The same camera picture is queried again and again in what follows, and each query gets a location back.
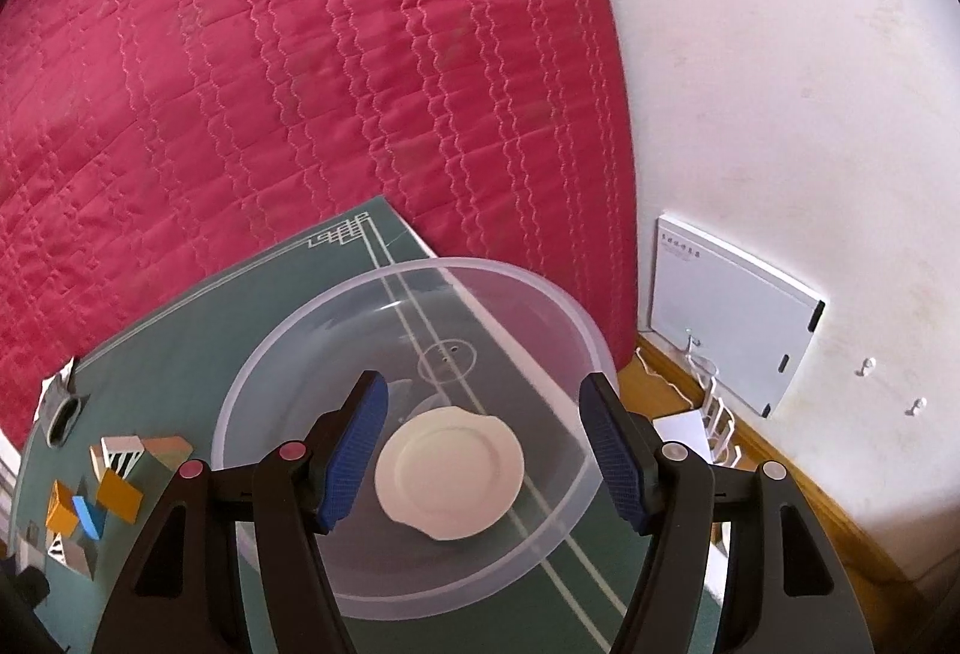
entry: white wall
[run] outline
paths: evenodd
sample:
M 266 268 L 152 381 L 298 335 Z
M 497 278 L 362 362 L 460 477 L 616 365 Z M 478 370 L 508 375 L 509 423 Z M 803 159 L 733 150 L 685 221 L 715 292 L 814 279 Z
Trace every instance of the white wall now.
M 960 545 L 960 5 L 613 10 L 637 159 L 640 325 L 664 210 L 826 294 L 791 391 L 768 421 L 747 421 L 919 574 Z M 861 379 L 866 356 L 878 366 Z M 911 419 L 920 395 L 928 409 Z
M 0 429 L 0 539 L 8 546 L 8 554 L 13 553 L 16 541 L 10 532 L 10 513 L 13 508 L 13 487 L 16 486 L 16 474 L 20 472 L 20 452 L 13 447 L 7 435 Z

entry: red quilted bedspread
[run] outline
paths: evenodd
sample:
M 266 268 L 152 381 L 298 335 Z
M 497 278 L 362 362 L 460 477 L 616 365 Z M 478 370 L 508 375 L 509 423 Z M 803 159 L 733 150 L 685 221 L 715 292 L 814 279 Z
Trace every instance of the red quilted bedspread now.
M 0 427 L 207 275 L 383 193 L 440 254 L 542 272 L 634 342 L 608 0 L 9 0 Z

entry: white container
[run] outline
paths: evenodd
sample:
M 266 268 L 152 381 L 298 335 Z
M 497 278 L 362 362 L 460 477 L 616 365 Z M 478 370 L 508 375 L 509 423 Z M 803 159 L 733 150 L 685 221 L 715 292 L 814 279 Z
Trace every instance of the white container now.
M 395 264 L 344 282 L 281 323 L 230 387 L 212 465 L 258 462 L 340 407 L 363 370 L 390 385 L 390 411 L 352 513 L 318 537 L 340 611 L 417 619 L 477 602 L 563 542 L 600 485 L 577 412 L 580 381 L 616 370 L 573 298 L 517 267 L 469 258 Z M 502 419 L 526 476 L 512 509 L 467 539 L 436 542 L 395 523 L 373 489 L 377 456 L 416 409 L 454 404 Z M 256 566 L 253 525 L 240 552 Z

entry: white plate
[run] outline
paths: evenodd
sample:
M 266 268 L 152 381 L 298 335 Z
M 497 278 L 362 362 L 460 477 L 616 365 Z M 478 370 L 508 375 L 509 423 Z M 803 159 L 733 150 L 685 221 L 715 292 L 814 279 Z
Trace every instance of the white plate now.
M 459 407 L 403 424 L 373 474 L 384 513 L 437 541 L 483 532 L 510 510 L 522 483 L 523 451 L 512 429 Z

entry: striped block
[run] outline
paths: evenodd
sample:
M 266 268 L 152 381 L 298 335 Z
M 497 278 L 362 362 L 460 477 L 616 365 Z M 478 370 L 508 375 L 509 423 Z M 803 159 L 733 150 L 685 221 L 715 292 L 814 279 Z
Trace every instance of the striped block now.
M 136 435 L 103 437 L 100 438 L 100 447 L 104 453 L 104 465 L 121 478 L 129 476 L 133 465 L 143 456 L 143 443 Z
M 78 542 L 69 541 L 63 535 L 56 535 L 54 542 L 47 549 L 47 555 L 65 568 L 74 571 L 75 574 L 82 575 L 84 578 L 92 577 L 86 554 L 83 553 Z

